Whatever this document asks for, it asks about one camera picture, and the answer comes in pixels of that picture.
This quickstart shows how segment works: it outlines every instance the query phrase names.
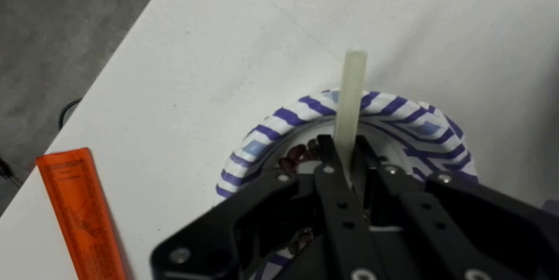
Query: gray floor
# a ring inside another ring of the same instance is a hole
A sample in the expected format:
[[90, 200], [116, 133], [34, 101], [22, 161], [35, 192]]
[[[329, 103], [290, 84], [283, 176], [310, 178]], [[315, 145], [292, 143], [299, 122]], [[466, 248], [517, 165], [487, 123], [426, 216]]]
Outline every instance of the gray floor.
[[[149, 0], [0, 0], [0, 157], [22, 181]], [[0, 178], [0, 214], [17, 187]]]

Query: orange ruler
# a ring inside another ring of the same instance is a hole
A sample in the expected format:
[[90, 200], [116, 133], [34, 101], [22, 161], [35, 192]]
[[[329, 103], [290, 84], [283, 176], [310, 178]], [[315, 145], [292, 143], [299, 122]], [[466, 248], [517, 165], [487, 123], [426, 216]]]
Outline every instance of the orange ruler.
[[124, 268], [88, 148], [36, 160], [80, 280], [122, 280]]

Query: screw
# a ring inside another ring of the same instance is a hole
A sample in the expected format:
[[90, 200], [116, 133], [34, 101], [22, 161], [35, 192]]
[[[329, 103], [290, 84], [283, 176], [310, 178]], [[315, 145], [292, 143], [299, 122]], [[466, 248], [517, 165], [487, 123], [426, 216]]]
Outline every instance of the screw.
[[332, 174], [333, 172], [335, 172], [335, 169], [330, 165], [324, 166], [323, 170], [328, 174]]
[[190, 251], [188, 250], [188, 248], [184, 247], [177, 248], [176, 250], [173, 250], [173, 252], [171, 252], [169, 258], [171, 262], [174, 262], [175, 264], [182, 264], [183, 262], [187, 261], [188, 258], [190, 258]]
[[441, 181], [445, 182], [445, 183], [448, 183], [452, 180], [452, 178], [449, 177], [446, 174], [441, 174], [441, 175], [437, 176], [437, 178], [440, 179]]
[[377, 277], [366, 268], [357, 268], [351, 272], [351, 280], [377, 280]]
[[389, 165], [385, 167], [385, 171], [387, 171], [390, 174], [396, 174], [398, 172], [398, 169]]
[[277, 179], [280, 182], [287, 182], [291, 179], [291, 177], [289, 175], [286, 175], [286, 174], [280, 174], [280, 175], [277, 176]]
[[482, 270], [471, 268], [464, 273], [466, 280], [491, 280], [489, 274]]

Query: paper plate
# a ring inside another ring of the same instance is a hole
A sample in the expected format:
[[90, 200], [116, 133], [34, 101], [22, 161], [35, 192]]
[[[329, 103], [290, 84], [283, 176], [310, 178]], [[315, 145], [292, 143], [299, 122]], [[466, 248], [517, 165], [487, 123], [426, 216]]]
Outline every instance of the paper plate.
[[[417, 180], [435, 171], [451, 171], [477, 182], [462, 130], [439, 109], [389, 93], [364, 91], [362, 95], [358, 135], [368, 139], [377, 155], [387, 157]], [[256, 179], [262, 170], [277, 167], [289, 148], [320, 134], [333, 134], [337, 102], [337, 90], [323, 91], [266, 117], [226, 161], [216, 186], [216, 204]], [[290, 258], [287, 250], [278, 252], [253, 278], [273, 278]]]

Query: white table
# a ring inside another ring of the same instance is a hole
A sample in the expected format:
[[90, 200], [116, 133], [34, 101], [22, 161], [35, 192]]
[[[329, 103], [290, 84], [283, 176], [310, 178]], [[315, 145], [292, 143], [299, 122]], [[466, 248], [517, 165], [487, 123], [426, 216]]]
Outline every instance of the white table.
[[[337, 86], [369, 52], [365, 88], [441, 108], [481, 182], [559, 198], [557, 0], [152, 0], [48, 152], [89, 147], [131, 276], [212, 205], [223, 162], [276, 108]], [[0, 277], [71, 279], [37, 170], [0, 219]]]

